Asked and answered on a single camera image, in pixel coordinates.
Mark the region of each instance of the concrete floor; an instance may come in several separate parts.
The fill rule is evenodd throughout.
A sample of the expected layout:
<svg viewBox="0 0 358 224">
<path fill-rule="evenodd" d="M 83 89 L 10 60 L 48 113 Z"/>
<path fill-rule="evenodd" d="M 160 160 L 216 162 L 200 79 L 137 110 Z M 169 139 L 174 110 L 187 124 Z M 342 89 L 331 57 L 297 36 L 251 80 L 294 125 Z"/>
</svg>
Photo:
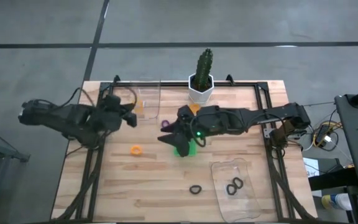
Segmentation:
<svg viewBox="0 0 358 224">
<path fill-rule="evenodd" d="M 92 43 L 103 0 L 0 0 L 0 44 Z M 358 1 L 111 1 L 102 32 L 109 42 L 358 41 Z M 184 80 L 203 49 L 99 49 L 90 80 L 141 76 Z M 284 80 L 290 101 L 333 101 L 358 92 L 358 47 L 216 48 L 211 73 L 222 80 Z M 0 49 L 0 135 L 28 164 L 13 164 L 0 193 L 0 223 L 49 219 L 67 141 L 44 127 L 19 124 L 32 98 L 63 103 L 81 85 L 90 49 Z M 306 108 L 316 123 L 334 105 Z M 339 131 L 339 148 L 349 153 Z M 305 157 L 338 157 L 311 149 Z M 319 210 L 325 220 L 343 214 Z"/>
</svg>

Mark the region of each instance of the black ring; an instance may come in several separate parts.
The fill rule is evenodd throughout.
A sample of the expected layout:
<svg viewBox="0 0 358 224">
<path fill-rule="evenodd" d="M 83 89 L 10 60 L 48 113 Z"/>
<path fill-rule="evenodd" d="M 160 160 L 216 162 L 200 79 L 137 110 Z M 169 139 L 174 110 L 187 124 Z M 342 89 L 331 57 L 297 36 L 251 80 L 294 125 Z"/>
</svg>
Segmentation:
<svg viewBox="0 0 358 224">
<path fill-rule="evenodd" d="M 242 186 L 244 186 L 244 181 L 242 181 L 240 178 L 238 177 L 235 177 L 233 178 L 233 184 L 238 188 L 238 189 L 241 189 Z"/>
<path fill-rule="evenodd" d="M 226 186 L 226 192 L 228 195 L 235 195 L 237 193 L 237 187 L 234 184 L 228 184 Z"/>
<path fill-rule="evenodd" d="M 203 188 L 200 185 L 193 185 L 189 188 L 190 193 L 199 194 Z"/>
</svg>

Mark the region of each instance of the white pot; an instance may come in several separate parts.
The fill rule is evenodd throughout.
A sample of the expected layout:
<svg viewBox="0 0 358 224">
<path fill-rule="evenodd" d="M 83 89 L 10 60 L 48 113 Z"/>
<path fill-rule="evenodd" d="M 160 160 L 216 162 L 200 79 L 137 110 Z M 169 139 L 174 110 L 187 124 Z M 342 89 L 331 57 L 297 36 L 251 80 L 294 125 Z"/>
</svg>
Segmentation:
<svg viewBox="0 0 358 224">
<path fill-rule="evenodd" d="M 209 97 L 212 94 L 212 90 L 214 89 L 214 77 L 212 75 L 209 75 L 209 77 L 211 78 L 212 81 L 212 86 L 204 91 L 204 92 L 200 92 L 197 91 L 195 89 L 193 89 L 190 85 L 190 80 L 193 76 L 195 76 L 196 74 L 192 74 L 189 76 L 189 81 L 188 81 L 188 85 L 189 85 L 189 96 L 191 98 L 191 100 L 193 100 L 194 103 L 196 104 L 204 104 L 209 100 Z"/>
</svg>

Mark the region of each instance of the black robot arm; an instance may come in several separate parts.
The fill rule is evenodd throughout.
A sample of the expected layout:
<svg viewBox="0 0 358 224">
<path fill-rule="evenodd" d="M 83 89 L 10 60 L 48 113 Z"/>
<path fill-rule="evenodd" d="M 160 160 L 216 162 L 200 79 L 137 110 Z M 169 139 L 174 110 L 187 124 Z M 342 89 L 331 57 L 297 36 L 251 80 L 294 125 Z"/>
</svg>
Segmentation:
<svg viewBox="0 0 358 224">
<path fill-rule="evenodd" d="M 158 137 L 159 141 L 175 146 L 180 156 L 189 153 L 189 142 L 194 139 L 203 147 L 205 137 L 218 134 L 239 135 L 248 132 L 253 125 L 281 121 L 283 125 L 268 133 L 272 144 L 283 147 L 287 137 L 297 131 L 304 132 L 310 120 L 303 106 L 289 103 L 285 106 L 251 111 L 245 108 L 220 108 L 219 106 L 202 107 L 195 116 L 188 106 L 178 110 L 177 120 L 161 129 L 168 135 Z"/>
<path fill-rule="evenodd" d="M 30 100 L 23 103 L 19 121 L 26 125 L 44 125 L 61 132 L 68 139 L 77 139 L 84 147 L 93 149 L 107 133 L 121 127 L 122 120 L 136 127 L 136 114 L 131 113 L 135 104 L 120 105 L 121 99 L 106 95 L 95 106 L 57 106 L 45 100 Z"/>
</svg>

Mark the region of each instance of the wooden table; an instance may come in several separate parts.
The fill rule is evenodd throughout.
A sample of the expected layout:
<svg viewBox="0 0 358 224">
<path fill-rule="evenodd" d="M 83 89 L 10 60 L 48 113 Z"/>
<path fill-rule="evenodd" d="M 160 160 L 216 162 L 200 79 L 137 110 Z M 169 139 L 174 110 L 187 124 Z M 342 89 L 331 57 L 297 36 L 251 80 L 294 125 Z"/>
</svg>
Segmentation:
<svg viewBox="0 0 358 224">
<path fill-rule="evenodd" d="M 85 82 L 83 86 L 94 101 L 99 84 Z M 288 103 L 283 81 L 268 81 L 268 86 L 273 106 Z M 127 99 L 126 91 L 114 88 L 114 94 L 122 96 L 124 102 L 131 101 Z M 153 97 L 147 99 L 147 95 L 142 97 L 144 101 L 153 100 Z M 81 95 L 80 103 L 89 104 L 84 95 Z M 195 157 L 176 157 L 172 146 L 157 141 L 157 137 L 163 135 L 161 121 L 175 121 L 177 109 L 188 104 L 191 100 L 186 88 L 161 87 L 157 119 L 140 121 L 136 128 L 123 122 L 120 130 L 107 138 L 94 222 L 223 222 L 211 177 L 211 164 L 235 158 L 247 161 L 255 197 L 262 209 L 258 218 L 243 221 L 277 221 L 260 126 L 254 126 L 240 136 L 210 137 L 207 146 L 199 147 Z M 207 105 L 257 109 L 254 89 L 247 87 L 217 87 Z M 143 155 L 130 154 L 130 148 L 135 144 L 142 146 Z M 71 142 L 68 152 L 78 146 L 77 142 Z M 82 149 L 66 159 L 52 218 L 58 217 L 78 193 L 85 157 L 86 149 Z M 302 206 L 317 217 L 299 147 L 286 148 L 284 161 L 291 190 Z M 198 195 L 189 193 L 189 187 L 195 184 L 203 188 Z M 286 216 L 283 192 L 280 197 Z M 89 197 L 85 201 L 85 211 L 88 202 Z"/>
</svg>

